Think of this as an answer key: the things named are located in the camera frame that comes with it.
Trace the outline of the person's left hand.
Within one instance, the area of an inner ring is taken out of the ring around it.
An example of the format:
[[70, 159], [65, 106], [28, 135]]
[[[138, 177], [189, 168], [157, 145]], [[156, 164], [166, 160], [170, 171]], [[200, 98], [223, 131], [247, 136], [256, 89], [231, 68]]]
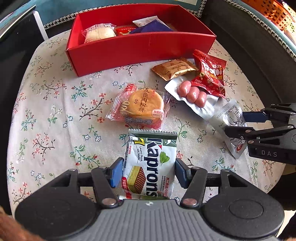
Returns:
[[11, 216], [7, 215], [2, 207], [0, 232], [1, 240], [5, 241], [43, 241], [40, 236], [30, 233]]

